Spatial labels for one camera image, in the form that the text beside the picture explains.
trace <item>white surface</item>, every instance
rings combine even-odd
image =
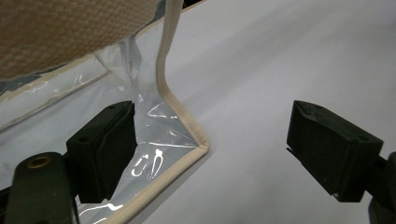
[[[369,223],[285,149],[293,100],[323,105],[396,150],[396,2],[209,0],[183,13],[171,89],[211,151],[133,223]]]

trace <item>transparent plastic bag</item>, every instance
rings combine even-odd
[[[153,21],[139,33],[0,96],[0,189],[11,185],[19,162],[41,152],[65,153],[67,139],[103,108],[126,100],[134,102],[131,122],[138,147],[111,200],[88,204],[77,198],[81,223],[104,221],[139,201],[137,208],[124,208],[122,218],[113,214],[117,222],[131,218],[207,152],[205,135],[158,80],[164,66],[159,60],[171,42],[163,40],[173,36],[178,20],[165,14],[180,13],[181,3],[161,1]]]

